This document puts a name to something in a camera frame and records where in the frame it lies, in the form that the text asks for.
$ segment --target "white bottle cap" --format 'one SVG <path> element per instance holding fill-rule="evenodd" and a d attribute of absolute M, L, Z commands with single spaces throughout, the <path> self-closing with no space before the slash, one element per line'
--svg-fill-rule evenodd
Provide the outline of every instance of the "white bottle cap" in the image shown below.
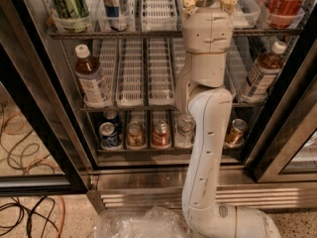
<path fill-rule="evenodd" d="M 271 47 L 271 51 L 276 54 L 283 54 L 286 50 L 287 44 L 284 42 L 274 42 L 273 46 Z"/>
<path fill-rule="evenodd" d="M 76 51 L 76 55 L 80 59 L 88 58 L 90 55 L 89 48 L 84 44 L 76 46 L 75 51 Z"/>

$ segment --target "brown soda bottle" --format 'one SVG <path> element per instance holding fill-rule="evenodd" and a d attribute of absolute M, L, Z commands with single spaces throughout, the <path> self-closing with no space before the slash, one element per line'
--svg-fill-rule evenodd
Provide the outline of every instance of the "brown soda bottle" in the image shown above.
<path fill-rule="evenodd" d="M 86 45 L 78 45 L 75 51 L 78 57 L 75 72 L 85 93 L 86 105 L 95 108 L 105 107 L 110 94 L 100 60 L 90 54 Z"/>
<path fill-rule="evenodd" d="M 241 87 L 243 96 L 261 99 L 265 95 L 283 67 L 282 54 L 285 50 L 286 43 L 277 41 L 269 52 L 262 53 L 257 57 Z"/>

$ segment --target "green can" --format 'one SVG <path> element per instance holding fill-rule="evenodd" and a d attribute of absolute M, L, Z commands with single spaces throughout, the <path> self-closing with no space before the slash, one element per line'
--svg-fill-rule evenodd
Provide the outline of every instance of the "green can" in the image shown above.
<path fill-rule="evenodd" d="M 80 19 L 89 16 L 88 6 L 86 0 L 53 0 L 55 4 L 58 16 L 61 19 Z M 74 25 L 74 28 L 65 28 L 69 32 L 83 32 L 87 29 L 86 26 L 78 27 Z"/>

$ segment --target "white robotic arm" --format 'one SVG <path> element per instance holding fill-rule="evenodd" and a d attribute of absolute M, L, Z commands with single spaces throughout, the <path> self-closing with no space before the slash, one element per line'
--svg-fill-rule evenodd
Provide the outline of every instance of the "white robotic arm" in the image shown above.
<path fill-rule="evenodd" d="M 196 121 L 195 142 L 182 192 L 183 215 L 202 237 L 279 238 L 275 224 L 263 212 L 216 203 L 224 137 L 232 108 L 231 94 L 222 85 L 233 25 L 224 7 L 196 8 L 201 1 L 184 0 L 184 6 L 190 8 L 185 12 L 190 16 L 184 17 L 182 25 L 186 57 L 175 93 L 177 108 Z M 221 1 L 229 7 L 237 2 Z"/>

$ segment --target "clear plastic wrap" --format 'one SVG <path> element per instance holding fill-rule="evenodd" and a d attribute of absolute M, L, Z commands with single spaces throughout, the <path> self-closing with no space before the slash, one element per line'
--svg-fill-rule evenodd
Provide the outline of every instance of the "clear plastic wrap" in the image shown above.
<path fill-rule="evenodd" d="M 109 212 L 100 214 L 95 238 L 194 238 L 183 217 L 162 208 L 153 207 L 145 214 Z"/>

